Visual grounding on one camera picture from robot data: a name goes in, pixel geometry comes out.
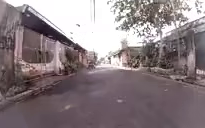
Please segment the sky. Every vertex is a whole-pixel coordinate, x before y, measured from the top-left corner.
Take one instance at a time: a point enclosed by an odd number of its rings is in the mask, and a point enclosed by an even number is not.
[[[90,17],[90,0],[5,0],[13,6],[28,4],[47,17],[62,29],[68,37],[87,50],[96,51],[99,56],[105,56],[109,51],[120,48],[120,41],[127,38],[129,44],[138,45],[140,39],[126,32],[115,30],[114,15],[110,12],[107,0],[96,0],[96,19],[92,24]],[[198,16],[195,10],[187,13],[189,20]]]

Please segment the tree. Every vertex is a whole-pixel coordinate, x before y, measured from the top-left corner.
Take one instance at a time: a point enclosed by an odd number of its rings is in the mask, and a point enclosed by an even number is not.
[[[163,44],[162,29],[172,24],[177,28],[186,22],[188,18],[183,12],[190,11],[192,7],[188,4],[190,0],[166,0],[162,4],[154,1],[109,0],[108,4],[112,5],[111,11],[116,16],[115,21],[119,23],[117,29],[133,31],[134,34],[145,38],[159,35]],[[194,3],[197,12],[201,13],[202,2],[195,0]],[[159,58],[162,56],[162,45],[160,50]]]

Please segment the trash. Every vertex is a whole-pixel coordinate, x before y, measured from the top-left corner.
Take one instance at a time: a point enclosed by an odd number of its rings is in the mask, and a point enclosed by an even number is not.
[[[66,105],[65,107],[63,107],[59,112],[63,112],[65,110],[69,110],[70,108],[72,108],[72,105]]]
[[[65,110],[68,110],[68,109],[70,109],[72,106],[71,105],[67,105],[67,106],[65,106]]]
[[[118,102],[118,103],[123,103],[123,100],[118,99],[117,102]]]

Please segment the house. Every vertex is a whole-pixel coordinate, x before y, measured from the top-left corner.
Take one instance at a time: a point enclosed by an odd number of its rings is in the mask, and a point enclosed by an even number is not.
[[[86,50],[34,8],[29,5],[15,8],[0,0],[2,92],[21,82],[21,76],[60,74],[65,70],[67,49],[77,53],[77,60],[86,64]]]
[[[109,56],[110,63],[115,66],[128,67],[130,66],[130,61],[140,55],[141,50],[141,46],[128,46],[117,50]]]
[[[180,33],[180,37],[176,36],[177,31]],[[187,65],[187,74],[195,77],[195,74],[205,75],[205,16],[187,23],[177,30],[172,30],[164,37],[164,42],[168,47],[174,48],[176,51],[177,39],[180,39],[180,53],[184,61],[184,65]]]

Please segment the alley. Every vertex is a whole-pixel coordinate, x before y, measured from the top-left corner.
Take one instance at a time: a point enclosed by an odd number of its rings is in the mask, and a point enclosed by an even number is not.
[[[205,128],[205,90],[98,68],[0,111],[0,128]]]

